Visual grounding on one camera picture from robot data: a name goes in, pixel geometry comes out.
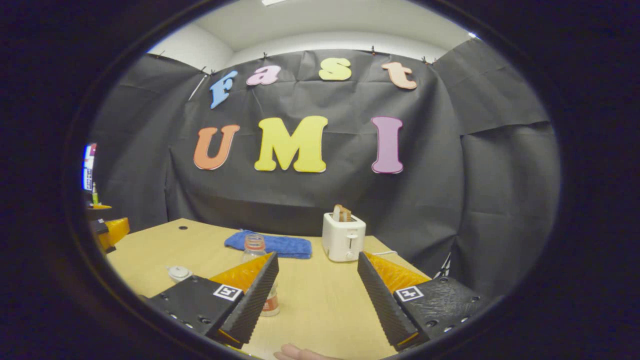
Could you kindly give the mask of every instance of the screen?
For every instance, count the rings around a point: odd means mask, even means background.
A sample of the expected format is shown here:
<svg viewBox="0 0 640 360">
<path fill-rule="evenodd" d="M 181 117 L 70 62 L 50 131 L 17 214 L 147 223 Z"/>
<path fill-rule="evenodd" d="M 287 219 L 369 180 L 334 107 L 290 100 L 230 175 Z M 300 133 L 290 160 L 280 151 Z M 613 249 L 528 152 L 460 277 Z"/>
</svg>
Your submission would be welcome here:
<svg viewBox="0 0 640 360">
<path fill-rule="evenodd" d="M 93 159 L 95 157 L 95 143 L 91 143 L 84 148 L 83 166 L 83 188 L 87 191 L 93 190 Z"/>
</svg>

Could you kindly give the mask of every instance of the ceiling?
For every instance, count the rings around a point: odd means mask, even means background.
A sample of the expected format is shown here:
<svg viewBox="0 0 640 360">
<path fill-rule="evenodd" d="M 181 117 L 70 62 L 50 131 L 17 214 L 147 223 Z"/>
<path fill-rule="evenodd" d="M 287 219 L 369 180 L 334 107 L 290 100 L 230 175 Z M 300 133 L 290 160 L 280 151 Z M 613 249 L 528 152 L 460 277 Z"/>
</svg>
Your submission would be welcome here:
<svg viewBox="0 0 640 360">
<path fill-rule="evenodd" d="M 234 51 L 321 31 L 396 35 L 446 51 L 469 39 L 466 30 L 407 0 L 286 0 L 271 6 L 260 0 L 238 0 L 196 23 Z"/>
</svg>

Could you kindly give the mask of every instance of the bottle label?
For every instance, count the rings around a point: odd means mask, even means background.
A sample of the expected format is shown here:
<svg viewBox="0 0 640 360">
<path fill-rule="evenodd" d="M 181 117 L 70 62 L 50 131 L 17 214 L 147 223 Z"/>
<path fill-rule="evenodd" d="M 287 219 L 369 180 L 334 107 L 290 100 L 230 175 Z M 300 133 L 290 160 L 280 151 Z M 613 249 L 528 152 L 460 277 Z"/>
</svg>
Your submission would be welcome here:
<svg viewBox="0 0 640 360">
<path fill-rule="evenodd" d="M 278 308 L 278 295 L 268 298 L 262 307 L 262 311 L 273 311 Z"/>
</svg>

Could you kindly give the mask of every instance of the ceiling light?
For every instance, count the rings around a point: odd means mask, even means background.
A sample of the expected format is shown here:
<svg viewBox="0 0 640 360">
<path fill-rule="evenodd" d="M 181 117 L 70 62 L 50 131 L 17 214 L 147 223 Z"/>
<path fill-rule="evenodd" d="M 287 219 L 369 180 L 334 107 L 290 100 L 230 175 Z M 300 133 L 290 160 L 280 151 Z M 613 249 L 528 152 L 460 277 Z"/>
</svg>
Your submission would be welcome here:
<svg viewBox="0 0 640 360">
<path fill-rule="evenodd" d="M 264 6 L 269 6 L 269 5 L 281 3 L 282 1 L 285 1 L 285 0 L 262 0 L 262 4 L 264 4 Z"/>
</svg>

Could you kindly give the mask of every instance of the hand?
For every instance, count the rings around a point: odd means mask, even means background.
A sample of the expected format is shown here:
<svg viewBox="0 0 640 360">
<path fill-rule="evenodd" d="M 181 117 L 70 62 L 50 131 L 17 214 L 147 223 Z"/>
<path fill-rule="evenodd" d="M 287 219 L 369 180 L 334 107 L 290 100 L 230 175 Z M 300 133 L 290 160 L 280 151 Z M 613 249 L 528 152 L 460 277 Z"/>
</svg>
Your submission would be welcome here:
<svg viewBox="0 0 640 360">
<path fill-rule="evenodd" d="M 278 351 L 273 354 L 278 360 L 340 360 L 336 357 L 320 355 L 311 350 L 300 350 L 291 344 L 282 345 L 280 349 L 282 350 L 281 352 Z"/>
</svg>

